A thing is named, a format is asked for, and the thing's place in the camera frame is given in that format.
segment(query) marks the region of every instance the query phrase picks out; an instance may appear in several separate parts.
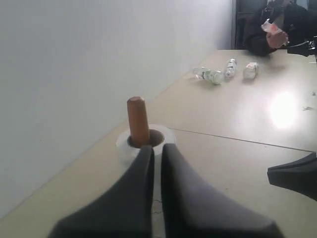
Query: plastic bottle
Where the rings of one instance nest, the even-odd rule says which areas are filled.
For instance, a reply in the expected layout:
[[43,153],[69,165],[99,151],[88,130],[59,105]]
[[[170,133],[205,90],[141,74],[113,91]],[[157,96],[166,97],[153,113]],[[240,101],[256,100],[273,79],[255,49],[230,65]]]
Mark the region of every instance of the plastic bottle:
[[224,75],[227,78],[233,78],[234,75],[236,74],[236,69],[237,69],[237,61],[235,59],[231,59],[228,63],[227,63],[227,67],[224,70]]
[[252,62],[248,63],[248,65],[243,70],[243,78],[244,79],[255,79],[259,72],[259,64]]
[[222,72],[212,71],[204,67],[193,69],[193,74],[200,79],[204,79],[216,85],[221,84],[224,80],[224,75]]

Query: table surface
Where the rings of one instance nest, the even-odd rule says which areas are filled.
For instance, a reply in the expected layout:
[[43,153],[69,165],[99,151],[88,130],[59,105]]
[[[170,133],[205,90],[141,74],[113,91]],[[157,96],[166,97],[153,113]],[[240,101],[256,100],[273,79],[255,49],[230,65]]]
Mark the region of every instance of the table surface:
[[[223,65],[221,61],[230,57],[236,58],[239,65],[254,60],[242,51],[218,51],[202,65]],[[317,203],[299,193],[270,185],[266,172],[268,167],[298,160],[308,155],[308,151],[316,150],[313,133],[316,128],[312,126],[316,123],[316,112],[303,112],[305,100],[300,97],[301,93],[310,91],[307,84],[312,83],[313,74],[312,70],[307,71],[305,75],[309,77],[302,77],[299,82],[294,75],[303,72],[300,64],[308,68],[308,59],[301,58],[297,70],[293,70],[284,65],[292,64],[284,52],[272,58],[279,62],[275,66],[275,78],[265,73],[269,61],[260,62],[261,72],[254,82],[243,83],[238,72],[235,79],[217,88],[188,74],[148,105],[149,119],[175,128],[181,153],[219,191],[276,220],[286,238],[312,238],[317,234]],[[268,112],[279,92],[297,95],[294,101],[300,107],[295,109],[296,123],[283,128]],[[57,220],[107,191],[122,175],[115,142],[127,127],[125,122],[115,128],[1,219],[0,237],[46,237]]]
[[[222,70],[228,59],[238,72],[222,85],[188,73],[148,107],[149,121],[170,128],[246,141],[317,151],[317,67],[315,58],[280,50],[260,58],[247,51],[217,51],[200,66]],[[258,62],[255,80],[243,80],[243,68]]]

